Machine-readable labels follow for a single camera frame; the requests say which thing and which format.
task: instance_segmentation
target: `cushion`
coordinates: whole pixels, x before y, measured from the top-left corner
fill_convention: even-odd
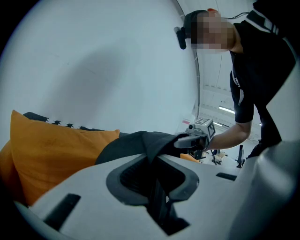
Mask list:
[[[115,131],[85,131],[29,120],[13,111],[10,141],[15,168],[28,205],[74,174],[94,165],[119,137]]]
[[[0,151],[0,177],[11,198],[26,205],[19,175],[13,162],[10,141]]]

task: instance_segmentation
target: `black t-shirt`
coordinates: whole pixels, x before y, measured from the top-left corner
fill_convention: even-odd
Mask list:
[[[254,154],[256,156],[265,148],[281,141],[266,105],[287,79],[295,59],[288,44],[279,36],[260,31],[246,21],[235,23],[234,26],[244,50],[243,54],[230,52],[233,63],[230,87],[235,121],[251,121],[254,105],[257,107],[262,123],[262,139],[260,150]]]

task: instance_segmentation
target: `sleeve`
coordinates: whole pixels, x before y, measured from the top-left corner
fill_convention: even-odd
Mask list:
[[[235,121],[239,123],[250,122],[253,119],[254,104],[251,97],[244,92],[244,98],[240,101],[240,88],[234,83],[232,74],[230,73],[230,89],[234,102]]]

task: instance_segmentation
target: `person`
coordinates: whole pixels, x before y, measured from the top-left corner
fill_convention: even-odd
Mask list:
[[[246,19],[234,24],[212,8],[185,17],[185,38],[191,38],[193,48],[230,51],[233,64],[229,77],[235,124],[214,136],[206,150],[227,149],[245,141],[251,132],[254,105],[262,123],[261,140],[248,158],[281,141],[266,105],[288,77],[295,57],[283,39],[285,32],[256,9],[265,8],[254,3]]]

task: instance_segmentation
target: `fluorescent light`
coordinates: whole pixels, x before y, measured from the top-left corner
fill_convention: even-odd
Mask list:
[[[235,114],[233,110],[219,106],[219,109]]]
[[[218,125],[218,126],[220,126],[220,127],[223,126],[223,125],[221,125],[221,124],[219,124],[219,123],[216,123],[216,122],[214,122],[214,124],[216,124],[216,125]]]

